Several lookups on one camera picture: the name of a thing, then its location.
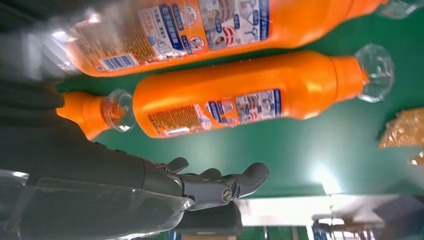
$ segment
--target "blue label stripe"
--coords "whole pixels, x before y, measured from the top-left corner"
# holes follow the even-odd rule
[[[218,121],[219,123],[222,123],[222,119],[220,116],[220,113],[218,112],[218,105],[216,102],[214,101],[210,101],[209,102],[209,108],[210,108],[210,112],[212,113],[212,117]]]
[[[259,0],[260,40],[267,40],[270,33],[270,2]]]
[[[281,91],[280,89],[274,89],[274,102],[275,102],[275,116],[280,117],[281,116]]]
[[[218,110],[221,115],[224,114],[223,104],[220,101],[218,101]]]
[[[240,28],[240,17],[239,17],[239,15],[234,14],[234,16],[232,18],[234,20],[234,28],[239,29]]]
[[[183,20],[181,19],[180,9],[177,4],[172,5],[172,11],[175,16],[176,25],[178,26],[178,30],[184,30]]]
[[[189,39],[186,35],[181,36],[182,44],[184,44],[185,50],[188,54],[193,54],[192,47],[190,46]]]
[[[178,34],[178,29],[175,25],[174,16],[169,5],[162,4],[159,5],[160,15],[162,16],[162,21],[165,24],[166,33],[168,34],[169,40],[172,44],[172,47],[179,51],[184,51],[183,44],[181,43],[180,36]]]

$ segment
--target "bottle cap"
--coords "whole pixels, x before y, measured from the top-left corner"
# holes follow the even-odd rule
[[[388,0],[380,5],[377,13],[389,19],[404,19],[424,7],[424,0]]]
[[[380,45],[368,44],[355,54],[355,58],[367,79],[358,98],[370,103],[382,101],[395,82],[389,52]]]
[[[101,111],[107,125],[119,132],[127,132],[136,124],[133,96],[125,90],[117,89],[105,97]]]
[[[389,0],[350,0],[351,6],[346,20],[363,15],[372,14],[381,4],[387,4]]]

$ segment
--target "green surface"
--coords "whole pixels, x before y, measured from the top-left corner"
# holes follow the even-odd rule
[[[424,170],[407,165],[407,160],[416,156],[420,148],[377,149],[385,123],[396,112],[424,106],[422,23],[424,10],[404,20],[365,16],[346,22],[303,47],[341,56],[351,55],[369,43],[384,46],[393,57],[396,82],[383,102],[351,100],[305,121],[276,119],[173,139],[149,138],[136,126],[128,133],[107,131],[96,141],[152,162],[169,162],[182,156],[190,162],[187,171],[195,173],[208,168],[218,168],[223,174],[239,173],[254,162],[263,162],[271,175],[254,197],[324,194],[323,182],[332,193],[422,194],[418,186],[424,187]],[[267,50],[162,72],[284,51]],[[97,79],[78,76],[59,89],[99,95],[118,88],[133,92],[147,74],[151,73]]]

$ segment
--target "orange bottle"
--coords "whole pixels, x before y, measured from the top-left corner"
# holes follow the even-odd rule
[[[269,48],[296,48],[381,10],[402,18],[423,0],[128,0],[52,37],[95,77],[145,72]]]
[[[78,91],[67,92],[63,96],[65,104],[56,109],[57,114],[77,123],[89,140],[108,129],[129,131],[135,124],[133,97],[125,90],[115,90],[109,96],[93,96]]]
[[[308,119],[355,97],[377,102],[393,82],[393,62],[381,46],[342,57],[301,51],[150,75],[135,89],[133,111],[147,135],[168,138],[281,117]]]

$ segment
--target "clear plastic cover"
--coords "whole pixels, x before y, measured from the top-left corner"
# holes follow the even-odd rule
[[[10,222],[18,217],[14,214],[14,209],[28,176],[24,172],[0,169],[0,230],[14,227]]]
[[[103,117],[107,124],[119,132],[127,132],[136,124],[133,113],[133,96],[117,89],[104,98]]]
[[[0,230],[2,240],[130,240],[176,227],[194,203],[129,187],[50,178],[37,186],[8,181],[0,187],[2,195],[19,197],[0,199],[2,209],[15,215],[1,219],[0,227],[13,226]]]
[[[386,125],[380,148],[423,146],[424,107],[403,110]]]
[[[395,82],[394,64],[389,52],[380,45],[368,44],[355,54],[355,58],[369,80],[358,98],[370,103],[382,101]]]
[[[390,19],[404,19],[424,6],[424,0],[390,0],[382,4],[378,14]]]

